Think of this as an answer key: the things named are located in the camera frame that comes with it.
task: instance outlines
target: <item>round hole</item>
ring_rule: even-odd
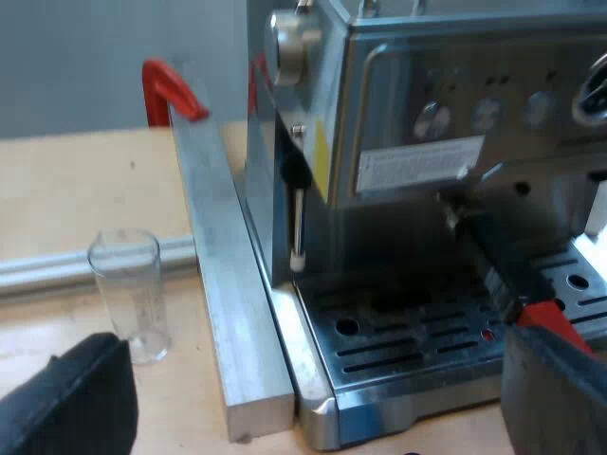
[[[342,335],[351,337],[359,332],[359,324],[353,319],[339,319],[335,324],[335,328]]]
[[[590,285],[588,284],[588,280],[586,280],[584,277],[581,277],[580,275],[569,275],[567,277],[567,282],[571,287],[580,291],[588,289],[588,286]]]
[[[554,302],[557,304],[561,311],[565,311],[565,302],[561,299],[554,299]]]
[[[491,329],[483,329],[481,330],[481,337],[483,337],[484,341],[493,341],[495,339],[495,334]]]
[[[531,192],[531,187],[527,182],[516,182],[514,184],[514,191],[521,196],[527,196]]]

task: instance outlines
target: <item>button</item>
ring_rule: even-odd
[[[472,131],[485,134],[495,128],[502,116],[502,104],[494,98],[483,98],[478,101],[472,113]]]
[[[451,109],[431,101],[424,106],[414,125],[414,135],[421,140],[434,140],[443,136],[451,124]]]
[[[536,92],[524,107],[523,122],[530,128],[543,126],[554,112],[554,97],[548,92]]]

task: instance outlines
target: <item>metal bar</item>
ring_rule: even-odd
[[[195,66],[178,68],[209,105]],[[172,110],[231,441],[291,428],[295,397],[223,142],[212,118]]]
[[[167,273],[196,267],[191,235],[159,241],[162,268]],[[95,284],[86,251],[45,255],[0,263],[0,299]]]

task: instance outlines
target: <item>white wall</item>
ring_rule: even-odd
[[[145,58],[197,59],[214,116],[245,117],[245,0],[5,0],[0,138],[146,124]]]

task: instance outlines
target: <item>yellow sticker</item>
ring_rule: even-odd
[[[329,145],[324,132],[324,125],[320,120],[316,120],[316,137],[314,139],[314,181],[321,192],[324,202],[329,196]]]

